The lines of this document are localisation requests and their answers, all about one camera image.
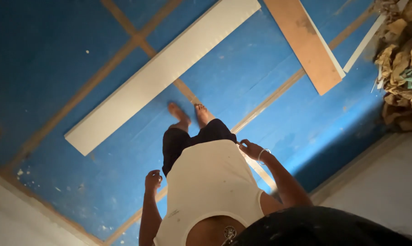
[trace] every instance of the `hand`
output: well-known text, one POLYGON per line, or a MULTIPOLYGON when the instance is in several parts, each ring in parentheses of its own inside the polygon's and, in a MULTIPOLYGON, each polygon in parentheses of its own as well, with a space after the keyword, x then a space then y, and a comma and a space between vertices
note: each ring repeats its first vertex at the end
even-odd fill
POLYGON ((248 141, 247 139, 241 140, 239 144, 239 149, 242 150, 242 152, 244 152, 246 155, 248 155, 248 157, 252 158, 255 161, 260 161, 262 160, 262 156, 264 156, 264 153, 267 153, 266 151, 264 151, 262 153, 261 159, 258 160, 259 158, 259 154, 261 153, 261 151, 263 150, 263 148, 257 144, 251 143, 250 141, 248 141))
POLYGON ((145 192, 153 192, 156 195, 160 182, 162 182, 162 176, 159 173, 160 170, 153 170, 145 177, 145 192))

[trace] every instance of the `silver bracelet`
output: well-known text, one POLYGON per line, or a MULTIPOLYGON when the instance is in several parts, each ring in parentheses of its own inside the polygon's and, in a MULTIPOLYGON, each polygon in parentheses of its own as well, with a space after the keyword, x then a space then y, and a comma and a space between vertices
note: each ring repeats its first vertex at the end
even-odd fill
POLYGON ((270 151, 269 149, 263 149, 263 150, 259 153, 259 156, 258 156, 258 163, 259 163, 260 165, 265 165, 265 164, 260 163, 260 161, 261 161, 261 154, 262 154, 264 151, 268 151, 268 153, 271 154, 271 151, 270 151))

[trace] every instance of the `black shorts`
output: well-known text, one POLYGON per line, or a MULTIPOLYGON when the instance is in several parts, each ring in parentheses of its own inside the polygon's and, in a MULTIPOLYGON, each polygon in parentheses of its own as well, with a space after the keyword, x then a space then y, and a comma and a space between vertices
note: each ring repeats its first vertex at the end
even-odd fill
POLYGON ((187 132, 178 128, 168 129, 164 134, 163 146, 164 166, 162 167, 162 171, 165 177, 185 148, 223 139, 228 139, 236 143, 236 135, 231 133, 229 128, 219 119, 211 120, 195 137, 190 137, 187 132))

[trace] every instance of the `white plank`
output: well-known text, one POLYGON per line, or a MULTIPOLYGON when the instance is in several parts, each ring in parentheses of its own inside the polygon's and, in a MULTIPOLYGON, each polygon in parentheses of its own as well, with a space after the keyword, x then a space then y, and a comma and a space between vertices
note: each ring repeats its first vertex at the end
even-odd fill
MULTIPOLYGON (((405 9, 406 4, 408 3, 409 0, 400 0, 397 3, 397 6, 399 7, 400 11, 403 11, 403 9, 405 9)), ((348 62, 345 64, 343 70, 348 73, 351 69, 351 67, 353 66, 353 64, 355 64, 356 60, 358 59, 358 57, 362 54, 362 52, 364 51, 365 47, 367 46, 367 44, 370 42, 370 40, 372 39, 372 37, 376 34, 376 32, 379 30, 380 26, 384 23, 384 21, 386 20, 386 16, 381 14, 379 15, 378 19, 375 21, 375 23, 373 24, 373 26, 370 28, 370 30, 367 32, 367 34, 364 36, 363 40, 361 41, 361 43, 358 45, 358 47, 356 48, 355 52, 353 53, 353 55, 351 55, 350 59, 348 60, 348 62)))
POLYGON ((329 45, 324 40, 324 38, 321 35, 320 31, 318 31, 318 28, 315 26, 314 22, 311 19, 311 16, 309 16, 309 14, 306 11, 304 6, 303 6, 303 9, 305 10, 305 13, 308 16, 308 19, 311 21, 312 26, 314 27, 315 31, 317 32, 318 37, 320 38, 321 42, 323 43, 324 48, 326 49, 327 53, 329 54, 329 57, 332 60, 332 63, 334 64, 334 66, 337 69, 338 73, 340 74, 341 78, 344 78, 345 77, 345 72, 344 72, 344 70, 342 70, 340 63, 338 62, 338 60, 334 56, 334 53, 332 53, 332 50, 329 48, 329 45))
POLYGON ((246 21, 257 0, 220 0, 65 134, 87 155, 246 21))

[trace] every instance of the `white tank top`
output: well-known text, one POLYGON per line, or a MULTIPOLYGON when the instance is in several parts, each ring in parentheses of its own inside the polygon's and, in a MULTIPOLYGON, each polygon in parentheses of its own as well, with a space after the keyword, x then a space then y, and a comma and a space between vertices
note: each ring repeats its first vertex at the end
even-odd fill
POLYGON ((245 227, 264 216, 263 190, 230 140, 184 149, 166 180, 168 212, 154 238, 156 246, 185 246, 192 227, 212 216, 229 216, 245 227))

